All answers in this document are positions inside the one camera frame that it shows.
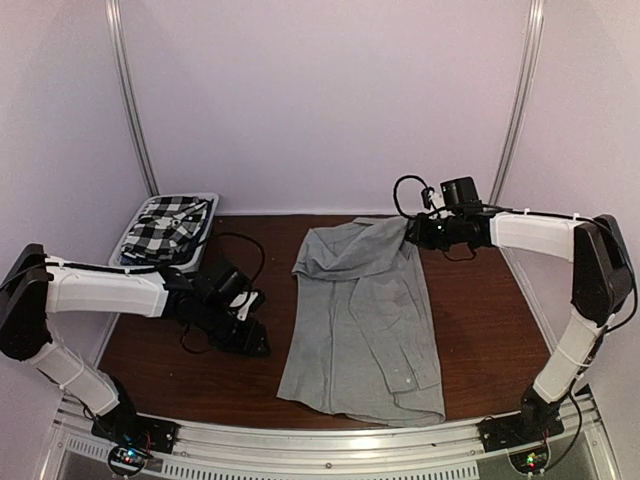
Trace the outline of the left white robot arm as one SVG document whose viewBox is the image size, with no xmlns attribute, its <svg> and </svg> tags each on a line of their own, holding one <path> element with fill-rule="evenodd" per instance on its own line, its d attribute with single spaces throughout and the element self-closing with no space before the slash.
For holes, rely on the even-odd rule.
<svg viewBox="0 0 640 480">
<path fill-rule="evenodd" d="M 266 327 L 254 317 L 264 294 L 224 258 L 204 273 L 170 266 L 81 264 L 47 255 L 39 244 L 21 252 L 1 284 L 1 352 L 43 373 L 81 400 L 123 444 L 144 424 L 125 388 L 68 348 L 48 326 L 51 314 L 104 312 L 176 321 L 205 333 L 217 350 L 266 357 Z"/>
</svg>

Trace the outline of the aluminium corner post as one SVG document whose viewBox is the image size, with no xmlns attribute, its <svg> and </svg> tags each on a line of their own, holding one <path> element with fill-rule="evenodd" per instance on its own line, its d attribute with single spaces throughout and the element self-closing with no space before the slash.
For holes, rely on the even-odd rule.
<svg viewBox="0 0 640 480">
<path fill-rule="evenodd" d="M 136 101 L 134 82 L 131 75 L 131 68 L 126 48 L 126 38 L 122 22 L 120 1 L 106 0 L 105 10 L 115 69 L 123 101 L 125 120 L 134 148 L 135 157 L 140 168 L 142 181 L 147 194 L 149 196 L 156 196 L 160 191 L 150 159 Z"/>
<path fill-rule="evenodd" d="M 545 2 L 543 0 L 531 0 L 529 2 L 519 74 L 505 139 L 490 192 L 490 204 L 498 204 L 500 201 L 524 124 L 526 106 L 534 83 L 540 55 L 544 31 L 544 10 Z"/>
</svg>

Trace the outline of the aluminium front rail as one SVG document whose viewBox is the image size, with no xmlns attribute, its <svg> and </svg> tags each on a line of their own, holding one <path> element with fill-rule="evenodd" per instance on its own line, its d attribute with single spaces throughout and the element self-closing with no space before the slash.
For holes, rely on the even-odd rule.
<svg viewBox="0 0 640 480">
<path fill-rule="evenodd" d="M 544 445 L 487 452 L 474 419 L 429 428 L 268 430 L 184 422 L 170 453 L 142 469 L 108 458 L 80 405 L 62 401 L 40 479 L 527 479 L 528 453 L 548 456 L 544 479 L 617 479 L 620 470 L 589 394 L 561 407 L 564 432 Z"/>
</svg>

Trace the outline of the white plastic basket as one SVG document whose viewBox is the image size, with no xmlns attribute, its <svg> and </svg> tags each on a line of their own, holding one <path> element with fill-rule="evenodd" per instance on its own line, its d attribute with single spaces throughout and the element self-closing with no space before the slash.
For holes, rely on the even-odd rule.
<svg viewBox="0 0 640 480">
<path fill-rule="evenodd" d="M 216 193 L 158 195 L 143 203 L 111 254 L 113 267 L 198 269 L 219 203 Z"/>
</svg>

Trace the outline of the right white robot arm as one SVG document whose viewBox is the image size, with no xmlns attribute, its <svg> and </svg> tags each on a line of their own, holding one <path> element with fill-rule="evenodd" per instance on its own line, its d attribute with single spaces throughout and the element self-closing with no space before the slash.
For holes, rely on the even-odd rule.
<svg viewBox="0 0 640 480">
<path fill-rule="evenodd" d="M 461 177 L 429 185 L 420 176 L 421 211 L 408 214 L 407 240 L 448 253 L 464 245 L 524 252 L 563 263 L 567 319 L 552 353 L 523 394 L 512 430 L 535 440 L 551 424 L 560 403 L 590 367 L 605 337 L 622 327 L 626 304 L 639 305 L 634 267 L 616 218 L 586 217 L 489 204 L 474 180 Z"/>
</svg>

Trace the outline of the black white checkered shirt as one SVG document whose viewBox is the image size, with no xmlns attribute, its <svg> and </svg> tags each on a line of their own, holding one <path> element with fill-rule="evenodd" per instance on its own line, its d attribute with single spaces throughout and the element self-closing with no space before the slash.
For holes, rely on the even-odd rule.
<svg viewBox="0 0 640 480">
<path fill-rule="evenodd" d="M 179 263 L 193 255 L 208 223 L 212 202 L 197 196 L 151 199 L 120 246 L 127 262 Z"/>
</svg>

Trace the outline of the grey long sleeve shirt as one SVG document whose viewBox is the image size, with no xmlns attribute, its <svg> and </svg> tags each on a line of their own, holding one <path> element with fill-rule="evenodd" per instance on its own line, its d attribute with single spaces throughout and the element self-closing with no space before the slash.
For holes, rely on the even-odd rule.
<svg viewBox="0 0 640 480">
<path fill-rule="evenodd" d="M 357 218 L 307 232 L 278 398 L 392 427 L 444 421 L 430 298 L 407 226 Z"/>
</svg>

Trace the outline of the right aluminium corner post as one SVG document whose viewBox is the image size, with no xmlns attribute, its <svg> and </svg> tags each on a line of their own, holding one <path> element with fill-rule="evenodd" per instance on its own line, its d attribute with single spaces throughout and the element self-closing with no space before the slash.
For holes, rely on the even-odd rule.
<svg viewBox="0 0 640 480">
<path fill-rule="evenodd" d="M 526 106 L 534 83 L 540 55 L 544 31 L 544 10 L 545 2 L 543 0 L 531 0 L 529 2 L 519 74 L 505 139 L 490 192 L 490 204 L 498 204 L 500 201 L 524 124 Z"/>
</svg>

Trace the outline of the left aluminium corner post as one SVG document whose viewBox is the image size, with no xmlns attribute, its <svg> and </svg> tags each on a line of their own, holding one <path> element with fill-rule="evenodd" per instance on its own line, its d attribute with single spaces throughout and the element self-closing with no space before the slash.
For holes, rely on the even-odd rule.
<svg viewBox="0 0 640 480">
<path fill-rule="evenodd" d="M 122 22 L 120 1 L 106 0 L 105 10 L 115 69 L 123 101 L 125 120 L 134 148 L 135 157 L 140 168 L 142 181 L 147 194 L 149 196 L 156 196 L 160 191 L 150 159 L 136 101 L 134 82 L 131 75 L 131 68 L 126 48 L 126 38 Z"/>
</svg>

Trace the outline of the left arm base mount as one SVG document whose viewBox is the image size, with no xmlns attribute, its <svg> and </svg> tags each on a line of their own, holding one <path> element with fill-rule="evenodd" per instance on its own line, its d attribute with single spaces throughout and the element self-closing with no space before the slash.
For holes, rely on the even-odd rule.
<svg viewBox="0 0 640 480">
<path fill-rule="evenodd" d="M 117 477 L 130 478 L 149 467 L 159 467 L 159 454 L 171 454 L 177 439 L 177 423 L 138 416 L 133 423 L 109 426 L 104 418 L 92 421 L 91 434 L 109 440 L 113 446 L 106 457 L 108 468 Z"/>
</svg>

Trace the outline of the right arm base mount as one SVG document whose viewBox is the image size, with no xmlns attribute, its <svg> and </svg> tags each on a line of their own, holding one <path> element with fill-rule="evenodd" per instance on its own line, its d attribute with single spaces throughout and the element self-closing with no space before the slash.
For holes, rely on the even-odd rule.
<svg viewBox="0 0 640 480">
<path fill-rule="evenodd" d="M 529 477 L 542 474 L 551 464 L 549 441 L 564 432 L 560 419 L 553 419 L 540 429 L 531 429 L 524 426 L 519 414 L 487 416 L 477 428 L 486 453 L 506 450 L 513 469 Z"/>
</svg>

